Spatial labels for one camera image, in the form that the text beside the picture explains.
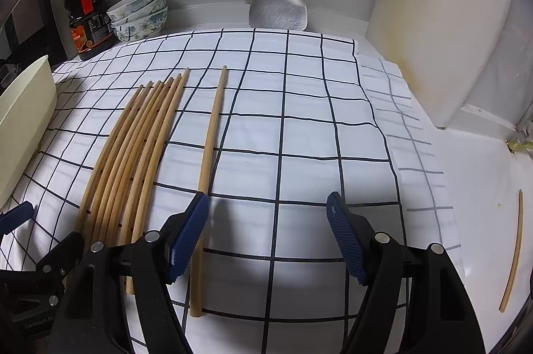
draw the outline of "soy sauce bottle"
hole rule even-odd
[[[109,49],[116,42],[106,11],[106,0],[63,0],[69,11],[70,31],[81,60]]]

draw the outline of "silver bolt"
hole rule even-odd
[[[444,253],[444,247],[442,247],[440,244],[433,243],[431,245],[431,251],[437,255],[442,255]]]
[[[378,232],[374,238],[377,242],[380,242],[381,244],[387,244],[391,240],[391,237],[389,237],[386,233],[383,232]]]
[[[102,241],[95,241],[91,244],[91,251],[94,253],[99,252],[103,249],[103,242]]]
[[[147,232],[145,235],[145,240],[147,242],[154,242],[154,241],[157,241],[158,239],[159,239],[158,231],[150,231],[150,232]]]

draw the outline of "stacked bowl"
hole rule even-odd
[[[158,35],[168,14],[166,0],[121,0],[107,11],[111,27],[121,41]]]

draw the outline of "yellow plastic container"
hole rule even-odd
[[[0,207],[37,150],[57,99],[48,56],[22,71],[0,96]]]

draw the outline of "bottle label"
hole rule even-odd
[[[84,53],[113,36],[106,13],[95,12],[70,27],[78,53]]]

